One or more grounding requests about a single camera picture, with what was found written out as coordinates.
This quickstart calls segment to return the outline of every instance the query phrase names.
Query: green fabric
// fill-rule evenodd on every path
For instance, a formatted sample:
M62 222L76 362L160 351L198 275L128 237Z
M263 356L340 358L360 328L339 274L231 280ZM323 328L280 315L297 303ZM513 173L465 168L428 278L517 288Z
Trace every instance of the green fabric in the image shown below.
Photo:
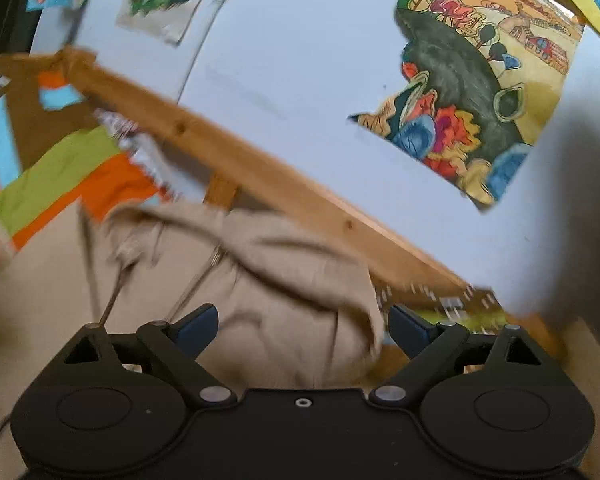
M0 192L0 221L13 236L119 153L103 126L69 134Z

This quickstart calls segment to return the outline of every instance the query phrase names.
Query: drawn house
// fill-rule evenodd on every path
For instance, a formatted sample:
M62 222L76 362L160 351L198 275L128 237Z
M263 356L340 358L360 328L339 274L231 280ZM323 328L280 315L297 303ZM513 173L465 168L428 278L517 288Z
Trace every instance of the drawn house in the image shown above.
M531 30L532 19L528 14L520 11L514 16L501 20L498 28L509 34L514 40L523 44L529 52L539 57L550 67L561 74L566 74L569 61L565 50L547 38L536 36Z

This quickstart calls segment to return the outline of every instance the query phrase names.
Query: wooden plank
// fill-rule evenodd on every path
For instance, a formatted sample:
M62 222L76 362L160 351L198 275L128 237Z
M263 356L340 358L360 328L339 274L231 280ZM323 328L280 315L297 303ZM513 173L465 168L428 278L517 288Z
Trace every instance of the wooden plank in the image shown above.
M465 285L459 276L413 244L282 161L211 121L102 69L88 57L77 56L75 51L66 51L65 56L67 77L78 89L97 94L152 134L240 183L256 199L307 229L343 242L388 283Z
M211 182L206 188L205 204L215 205L229 210L234 205L238 195L238 184L230 178L225 178L217 171L211 176Z
M7 57L14 61L56 62L64 57L62 51L56 54L0 54L0 58Z

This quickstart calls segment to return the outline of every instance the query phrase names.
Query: colorful quilt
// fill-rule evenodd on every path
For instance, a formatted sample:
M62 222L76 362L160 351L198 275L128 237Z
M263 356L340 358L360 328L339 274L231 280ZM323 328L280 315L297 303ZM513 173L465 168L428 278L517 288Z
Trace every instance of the colorful quilt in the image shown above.
M1 73L10 78L0 88L0 266L76 200L96 220L128 200L160 202L61 73L9 60Z
M493 205L560 99L582 26L550 0L399 0L396 16L407 83L351 118Z

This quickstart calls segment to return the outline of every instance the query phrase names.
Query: landscape drawing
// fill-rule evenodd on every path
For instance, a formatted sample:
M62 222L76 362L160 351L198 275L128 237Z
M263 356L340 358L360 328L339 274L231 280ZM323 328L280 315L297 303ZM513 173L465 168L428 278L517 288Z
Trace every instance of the landscape drawing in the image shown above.
M407 83L351 118L493 205L560 99L582 34L550 0L398 0Z

